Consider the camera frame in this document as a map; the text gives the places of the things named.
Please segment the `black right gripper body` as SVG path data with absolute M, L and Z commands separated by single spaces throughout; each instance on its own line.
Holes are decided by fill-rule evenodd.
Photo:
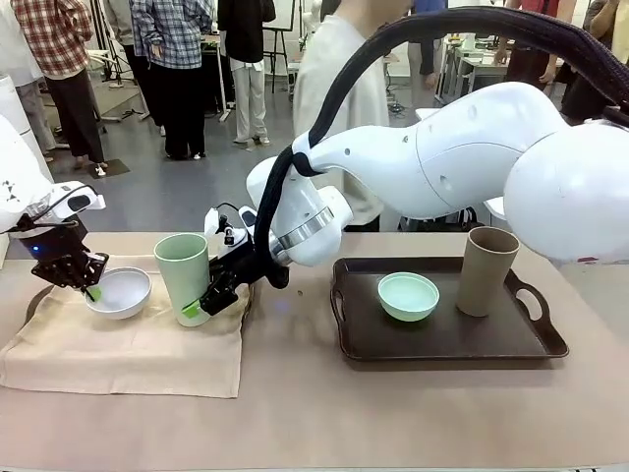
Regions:
M 252 284 L 265 277 L 266 266 L 257 256 L 255 245 L 248 240 L 224 255 L 214 257 L 209 265 L 224 265 L 230 270 L 230 287 Z

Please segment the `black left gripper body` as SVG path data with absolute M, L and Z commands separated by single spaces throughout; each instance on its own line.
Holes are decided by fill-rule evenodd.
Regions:
M 12 228 L 9 235 L 18 239 L 36 260 L 37 271 L 66 267 L 83 270 L 88 263 L 88 248 L 83 244 L 87 230 L 77 218 L 28 231 Z

